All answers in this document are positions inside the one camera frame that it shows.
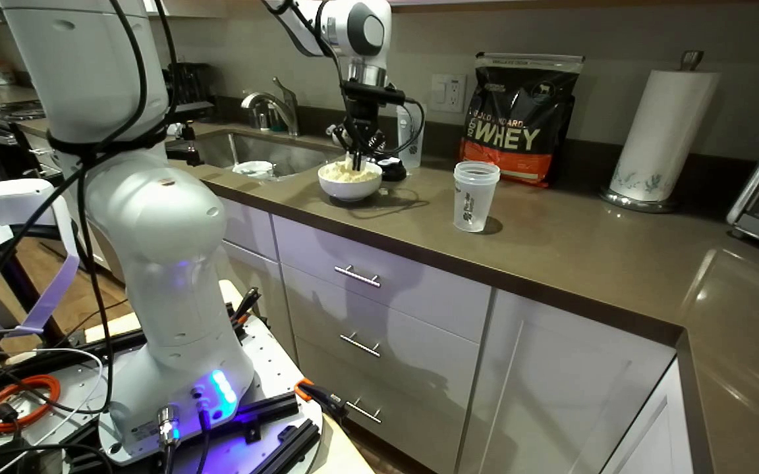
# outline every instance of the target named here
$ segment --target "kitchen counter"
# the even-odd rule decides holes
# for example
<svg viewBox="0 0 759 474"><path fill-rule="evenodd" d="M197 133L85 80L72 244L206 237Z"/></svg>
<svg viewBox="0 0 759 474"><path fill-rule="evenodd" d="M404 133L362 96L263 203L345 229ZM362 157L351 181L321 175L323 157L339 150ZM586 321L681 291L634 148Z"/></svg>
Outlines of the kitchen counter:
<svg viewBox="0 0 759 474"><path fill-rule="evenodd" d="M314 170L258 184L176 166L221 198L674 345L695 470L759 474L759 248L721 223L504 181L484 235L464 235L451 225L449 170L422 167L343 208Z"/></svg>

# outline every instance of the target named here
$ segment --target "cabinet drawer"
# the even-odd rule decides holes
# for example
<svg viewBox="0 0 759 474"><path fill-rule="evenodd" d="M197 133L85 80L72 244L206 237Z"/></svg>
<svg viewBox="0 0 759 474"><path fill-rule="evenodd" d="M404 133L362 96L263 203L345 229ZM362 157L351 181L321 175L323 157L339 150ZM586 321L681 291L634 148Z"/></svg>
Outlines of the cabinet drawer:
<svg viewBox="0 0 759 474"><path fill-rule="evenodd" d="M490 286L273 216L284 274L302 269L354 294L479 342Z"/></svg>
<svg viewBox="0 0 759 474"><path fill-rule="evenodd" d="M277 342L294 357L294 342L292 342L292 324L287 319L284 304L284 290L280 265L271 258L263 258L258 253L251 253L246 248L237 248L231 241L223 241L223 253L229 258L229 265L240 281L235 281L240 290L258 286L258 312L271 324L271 331Z"/></svg>
<svg viewBox="0 0 759 474"><path fill-rule="evenodd" d="M294 337L351 360L410 398L449 398L464 412L479 345L312 274L291 271Z"/></svg>
<svg viewBox="0 0 759 474"><path fill-rule="evenodd" d="M271 216L235 200L221 203L226 216L223 238L277 260Z"/></svg>
<svg viewBox="0 0 759 474"><path fill-rule="evenodd" d="M434 470L453 470L464 415L445 399L406 398L317 345L300 342L300 369L347 402L347 419Z"/></svg>

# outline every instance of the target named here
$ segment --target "faucet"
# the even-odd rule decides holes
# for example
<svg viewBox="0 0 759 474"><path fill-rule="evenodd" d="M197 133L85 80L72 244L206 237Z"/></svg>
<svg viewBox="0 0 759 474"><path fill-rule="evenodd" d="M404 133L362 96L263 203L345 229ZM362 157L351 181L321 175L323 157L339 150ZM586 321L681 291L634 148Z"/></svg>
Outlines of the faucet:
<svg viewBox="0 0 759 474"><path fill-rule="evenodd" d="M248 91L242 107L251 111L251 124L262 130L298 136L298 96L280 78L273 80L283 100L269 91Z"/></svg>

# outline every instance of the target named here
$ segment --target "food in bowl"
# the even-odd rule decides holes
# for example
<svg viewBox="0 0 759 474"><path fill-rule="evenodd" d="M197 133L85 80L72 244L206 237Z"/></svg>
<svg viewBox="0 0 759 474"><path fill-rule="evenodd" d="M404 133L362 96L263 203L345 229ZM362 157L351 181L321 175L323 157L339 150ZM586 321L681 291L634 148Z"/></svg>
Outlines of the food in bowl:
<svg viewBox="0 0 759 474"><path fill-rule="evenodd" d="M333 200L355 203L379 188L383 167L375 162L362 162L355 170L351 157L333 161L320 167L320 184Z"/></svg>

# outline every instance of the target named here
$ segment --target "stove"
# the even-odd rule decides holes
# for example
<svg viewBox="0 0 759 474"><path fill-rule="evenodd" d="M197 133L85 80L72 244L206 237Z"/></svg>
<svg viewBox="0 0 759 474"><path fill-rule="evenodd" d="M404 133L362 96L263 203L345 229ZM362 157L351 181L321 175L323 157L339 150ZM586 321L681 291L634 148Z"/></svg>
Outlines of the stove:
<svg viewBox="0 0 759 474"><path fill-rule="evenodd" d="M40 100L0 102L0 125L45 119Z"/></svg>

